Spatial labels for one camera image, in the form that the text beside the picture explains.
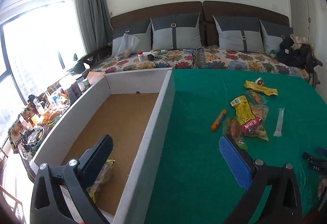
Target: headboard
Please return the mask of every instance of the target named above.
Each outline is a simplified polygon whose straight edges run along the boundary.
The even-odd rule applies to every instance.
[[[260,7],[221,1],[204,1],[203,10],[204,19],[207,23],[206,34],[208,45],[219,45],[219,36],[212,16],[258,17],[264,21],[289,26],[287,16]]]
[[[200,35],[201,43],[205,45],[205,27],[203,24],[202,3],[199,1],[170,3],[152,7],[146,7],[131,12],[127,12],[110,19],[113,30],[125,24],[134,23],[140,20],[169,16],[173,14],[200,13]]]

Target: gray pillow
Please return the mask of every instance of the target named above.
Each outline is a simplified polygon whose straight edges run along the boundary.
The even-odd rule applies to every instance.
[[[272,50],[279,50],[279,44],[290,34],[293,28],[260,20],[262,37],[264,41],[264,53],[269,55]]]
[[[137,37],[140,42],[134,49],[133,53],[151,51],[151,21],[142,20],[133,24],[127,24],[113,30],[112,38],[112,55],[115,56],[122,43],[124,33]]]
[[[202,47],[199,18],[200,13],[152,18],[152,49],[158,51]]]
[[[225,50],[264,53],[259,18],[213,16],[219,34],[219,47]]]

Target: green surface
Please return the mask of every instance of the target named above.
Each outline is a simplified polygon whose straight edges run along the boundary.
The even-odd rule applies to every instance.
[[[174,70],[176,94],[165,145],[145,224],[222,223],[241,198],[240,188],[222,155],[218,131],[210,132],[222,109],[234,117],[229,102],[245,94],[245,80],[262,77],[277,97],[266,96],[265,122],[269,142],[245,138],[253,159],[267,165],[292,163],[297,176],[303,214],[315,204],[318,174],[306,168],[303,152],[327,147],[327,105],[303,79],[270,73],[234,70]],[[285,108],[282,137],[273,137],[278,109]],[[262,199],[251,223],[260,215]]]

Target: gray curtain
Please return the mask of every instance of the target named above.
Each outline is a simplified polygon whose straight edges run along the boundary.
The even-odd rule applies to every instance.
[[[109,43],[112,32],[106,0],[78,0],[78,8],[86,52],[90,53]]]

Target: screw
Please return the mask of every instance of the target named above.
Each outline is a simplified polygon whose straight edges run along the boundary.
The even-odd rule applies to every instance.
[[[41,165],[40,165],[40,170],[44,170],[46,168],[46,164],[45,163],[42,163]]]
[[[262,160],[255,160],[256,165],[262,166],[264,162]]]
[[[286,163],[286,168],[288,168],[289,170],[293,169],[293,166],[291,163]]]
[[[69,164],[69,166],[75,166],[76,164],[77,164],[77,160],[70,160],[69,162],[68,162],[68,164]]]

